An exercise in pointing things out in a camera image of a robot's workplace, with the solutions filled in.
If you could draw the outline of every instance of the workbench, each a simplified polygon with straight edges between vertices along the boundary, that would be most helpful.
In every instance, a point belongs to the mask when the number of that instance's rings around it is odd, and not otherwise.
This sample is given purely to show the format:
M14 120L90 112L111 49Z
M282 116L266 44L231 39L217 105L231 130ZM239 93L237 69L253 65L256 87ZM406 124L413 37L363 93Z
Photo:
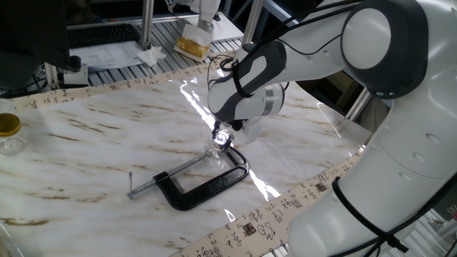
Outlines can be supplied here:
M258 140L235 141L251 167L243 181L190 211L158 188L129 200L128 172L136 187L203 153L214 122L205 74L149 82L18 113L29 145L0 158L0 222L24 256L169 256L350 157L369 135L292 82ZM226 169L208 160L176 179L186 191Z
M241 46L241 38L243 33L239 31L222 13L220 13L221 20L213 22L213 28L210 30L214 40L210 44L210 51L212 54L235 51ZM102 84L110 84L117 81L124 81L127 79L137 79L144 76L151 76L156 74L163 74L169 71L184 69L190 66L200 64L182 54L173 50L175 41L182 35L184 26L186 24L193 24L196 26L199 15L158 15L154 16L151 27L151 40L154 46L161 46L162 52L166 54L165 59L159 59L157 65L148 67L146 64L130 66L121 69L109 69L105 71L89 72L90 86L100 86ZM134 25L135 29L141 33L141 17L137 19L131 18L122 20L119 23L129 23ZM93 26L106 26L106 24L90 24L80 26L70 26L69 29L93 27Z

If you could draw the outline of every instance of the computer monitor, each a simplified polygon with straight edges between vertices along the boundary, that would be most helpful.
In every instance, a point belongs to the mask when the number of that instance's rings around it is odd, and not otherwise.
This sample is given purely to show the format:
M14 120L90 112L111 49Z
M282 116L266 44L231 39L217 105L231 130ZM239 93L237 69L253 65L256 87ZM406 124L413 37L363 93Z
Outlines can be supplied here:
M0 1L0 89L23 89L41 62L75 71L64 0Z

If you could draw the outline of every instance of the marble-patterned tablecloth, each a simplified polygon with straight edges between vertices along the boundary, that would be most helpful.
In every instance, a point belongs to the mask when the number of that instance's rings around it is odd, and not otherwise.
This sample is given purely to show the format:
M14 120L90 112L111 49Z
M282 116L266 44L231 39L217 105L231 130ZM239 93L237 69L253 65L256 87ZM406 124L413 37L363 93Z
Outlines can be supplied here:
M25 152L0 157L0 222L28 256L168 256L355 153L368 132L292 83L261 136L237 146L250 175L190 211L134 187L204 151L206 77L113 91L18 114ZM228 166L176 175L184 190Z

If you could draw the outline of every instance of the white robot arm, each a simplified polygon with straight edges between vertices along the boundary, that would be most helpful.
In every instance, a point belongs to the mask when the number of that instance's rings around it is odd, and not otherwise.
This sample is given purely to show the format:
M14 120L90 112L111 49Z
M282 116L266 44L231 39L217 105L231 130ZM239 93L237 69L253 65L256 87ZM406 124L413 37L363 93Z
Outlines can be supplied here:
M277 40L243 46L232 73L211 86L209 108L239 129L243 120L279 112L285 92L276 83L344 67L374 96L395 99L358 163L338 181L354 209L392 231L457 180L457 2L345 1L325 9L330 3ZM364 244L378 235L335 192L292 220L293 257L373 253Z

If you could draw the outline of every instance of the jar lid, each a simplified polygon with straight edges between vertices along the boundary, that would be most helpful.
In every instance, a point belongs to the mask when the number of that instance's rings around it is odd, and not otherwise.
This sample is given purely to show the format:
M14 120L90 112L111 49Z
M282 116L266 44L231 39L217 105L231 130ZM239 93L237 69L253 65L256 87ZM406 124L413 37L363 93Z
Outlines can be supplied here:
M14 114L0 114L0 137L13 136L21 129L21 121Z

